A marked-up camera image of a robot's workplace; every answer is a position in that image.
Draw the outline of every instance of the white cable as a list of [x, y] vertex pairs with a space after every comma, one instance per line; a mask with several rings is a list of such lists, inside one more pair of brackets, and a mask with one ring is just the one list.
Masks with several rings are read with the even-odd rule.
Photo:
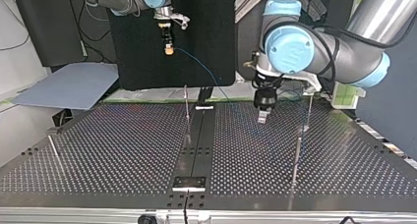
[[93, 18], [93, 19], [95, 19], [95, 20], [97, 20], [97, 21], [102, 21], [102, 22], [106, 22], [106, 21], [108, 21], [108, 20], [104, 20], [104, 19], [101, 19], [101, 18], [98, 18], [98, 17], [96, 17], [96, 16], [94, 16], [90, 11], [89, 11], [89, 5], [88, 5], [88, 3], [86, 2], [86, 10], [87, 10], [87, 13], [89, 13], [89, 15]]

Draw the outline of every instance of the gray sheet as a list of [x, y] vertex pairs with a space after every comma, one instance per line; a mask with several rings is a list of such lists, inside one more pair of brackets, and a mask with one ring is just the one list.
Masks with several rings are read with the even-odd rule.
[[29, 106], [91, 109], [118, 79], [116, 65], [71, 64], [25, 90], [12, 102]]

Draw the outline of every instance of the perforated metal table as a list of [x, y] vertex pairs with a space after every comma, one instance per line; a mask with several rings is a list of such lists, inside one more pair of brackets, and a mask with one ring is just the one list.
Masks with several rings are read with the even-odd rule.
[[[300, 134], [307, 105], [280, 102], [265, 125], [250, 102], [192, 110], [190, 122], [183, 104], [100, 105], [53, 137], [59, 156], [44, 140], [0, 168], [0, 217], [1, 207], [417, 213], [414, 168], [320, 100]], [[205, 177], [206, 191], [174, 193], [177, 177]]]

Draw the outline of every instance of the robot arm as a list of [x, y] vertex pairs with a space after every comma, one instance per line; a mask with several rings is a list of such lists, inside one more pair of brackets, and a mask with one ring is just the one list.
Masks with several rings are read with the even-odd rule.
[[390, 65], [384, 51], [392, 45], [387, 43], [396, 37], [416, 9], [417, 0], [363, 0], [347, 30], [335, 36], [298, 23], [299, 1], [267, 1], [256, 76], [260, 89], [255, 106], [265, 115], [274, 107], [275, 89], [280, 87], [282, 75], [302, 71], [359, 87], [377, 85]]
[[165, 54], [172, 55], [173, 47], [173, 22], [178, 23], [181, 29], [188, 27], [190, 19], [181, 14], [173, 13], [171, 0], [85, 0], [89, 4], [96, 4], [112, 10], [115, 15], [125, 16], [134, 14], [139, 16], [141, 10], [149, 8], [154, 9], [154, 18], [158, 20], [158, 26], [161, 28], [162, 40]]

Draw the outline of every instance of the black panel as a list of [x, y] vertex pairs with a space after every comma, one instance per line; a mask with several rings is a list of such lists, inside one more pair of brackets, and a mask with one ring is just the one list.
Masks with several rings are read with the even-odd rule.
[[[199, 58], [219, 84], [233, 84], [234, 0], [173, 0], [173, 7], [191, 18], [186, 31], [175, 25], [175, 46]], [[109, 16], [123, 88], [214, 86], [208, 72], [186, 54], [165, 56], [153, 10], [142, 11], [139, 18]]]
[[84, 60], [69, 0], [17, 0], [17, 3], [43, 66]]

